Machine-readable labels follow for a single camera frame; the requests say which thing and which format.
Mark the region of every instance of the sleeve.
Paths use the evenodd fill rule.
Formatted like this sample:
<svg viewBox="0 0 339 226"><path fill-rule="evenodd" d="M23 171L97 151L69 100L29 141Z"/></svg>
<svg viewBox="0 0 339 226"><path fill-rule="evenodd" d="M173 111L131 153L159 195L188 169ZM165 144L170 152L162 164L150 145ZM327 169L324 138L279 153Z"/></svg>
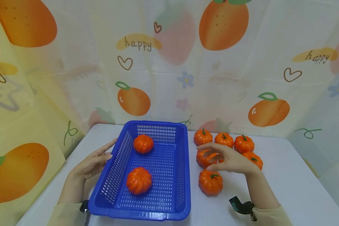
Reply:
<svg viewBox="0 0 339 226"><path fill-rule="evenodd" d="M252 209L257 221L253 222L256 226L292 226L284 208L279 206L276 209Z"/></svg>
<svg viewBox="0 0 339 226"><path fill-rule="evenodd" d="M84 226L87 215L79 211L81 205L81 203L56 205L47 226Z"/></svg>

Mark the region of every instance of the wrist strap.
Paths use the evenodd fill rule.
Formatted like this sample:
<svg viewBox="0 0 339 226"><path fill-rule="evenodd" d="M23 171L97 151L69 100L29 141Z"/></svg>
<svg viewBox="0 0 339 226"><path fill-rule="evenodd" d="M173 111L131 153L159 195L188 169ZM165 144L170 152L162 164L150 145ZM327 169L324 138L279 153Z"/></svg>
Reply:
<svg viewBox="0 0 339 226"><path fill-rule="evenodd" d="M249 201L249 202L241 203L237 196L230 199L229 202L231 203L232 208L236 212L240 214L244 214L244 215L250 214L251 221L257 221L257 218L252 211L253 207L255 207L252 202Z"/></svg>

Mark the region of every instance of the right hand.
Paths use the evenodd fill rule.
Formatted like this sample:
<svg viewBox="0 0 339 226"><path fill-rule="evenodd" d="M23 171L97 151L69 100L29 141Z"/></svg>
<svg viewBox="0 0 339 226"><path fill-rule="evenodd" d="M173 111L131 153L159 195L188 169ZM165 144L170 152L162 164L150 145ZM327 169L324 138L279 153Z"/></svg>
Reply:
<svg viewBox="0 0 339 226"><path fill-rule="evenodd" d="M205 143L198 150L212 149L214 152L224 156L224 162L212 164L207 167L210 171L229 171L241 174L250 174L260 170L253 162L226 145L218 143Z"/></svg>

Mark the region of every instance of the toy pumpkin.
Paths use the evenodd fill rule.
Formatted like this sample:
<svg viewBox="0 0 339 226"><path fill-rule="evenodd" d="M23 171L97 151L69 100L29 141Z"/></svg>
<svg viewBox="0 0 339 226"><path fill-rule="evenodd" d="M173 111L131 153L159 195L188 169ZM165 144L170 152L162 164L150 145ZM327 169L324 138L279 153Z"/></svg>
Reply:
<svg viewBox="0 0 339 226"><path fill-rule="evenodd" d="M215 143L226 145L227 147L232 148L234 146L234 140L232 136L228 133L219 133L215 136Z"/></svg>
<svg viewBox="0 0 339 226"><path fill-rule="evenodd" d="M152 175L143 167L135 168L128 174L126 186L134 195L145 193L152 186Z"/></svg>
<svg viewBox="0 0 339 226"><path fill-rule="evenodd" d="M133 142L134 149L142 154L148 153L152 150L154 143L152 138L147 135L141 134L134 139Z"/></svg>
<svg viewBox="0 0 339 226"><path fill-rule="evenodd" d="M200 166L203 168L207 168L212 164L216 164L218 162L223 162L223 156L215 153L214 151L207 149L203 151L198 151L196 155L196 160Z"/></svg>
<svg viewBox="0 0 339 226"><path fill-rule="evenodd" d="M248 136L241 135L236 137L234 149L240 153L253 152L255 149L255 144Z"/></svg>
<svg viewBox="0 0 339 226"><path fill-rule="evenodd" d="M212 134L208 131L205 130L204 128L199 129L194 133L194 142L196 145L200 146L205 143L211 143L212 142Z"/></svg>
<svg viewBox="0 0 339 226"><path fill-rule="evenodd" d="M200 172L198 185L206 195L218 195L223 188L222 176L218 172L205 169Z"/></svg>
<svg viewBox="0 0 339 226"><path fill-rule="evenodd" d="M264 163L262 162L260 157L258 157L255 153L245 152L245 153L242 153L242 155L245 156L246 158L248 158L251 162L255 163L256 166L258 166L260 168L260 170L262 170L262 165Z"/></svg>

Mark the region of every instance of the green pumpkin stem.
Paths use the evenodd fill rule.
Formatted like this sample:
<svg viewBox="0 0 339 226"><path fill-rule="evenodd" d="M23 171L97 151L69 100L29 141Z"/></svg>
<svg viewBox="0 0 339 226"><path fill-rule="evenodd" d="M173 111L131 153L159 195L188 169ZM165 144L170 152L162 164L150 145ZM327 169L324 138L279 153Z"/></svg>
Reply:
<svg viewBox="0 0 339 226"><path fill-rule="evenodd" d="M211 174L211 179L214 179L215 176L218 176L217 174Z"/></svg>

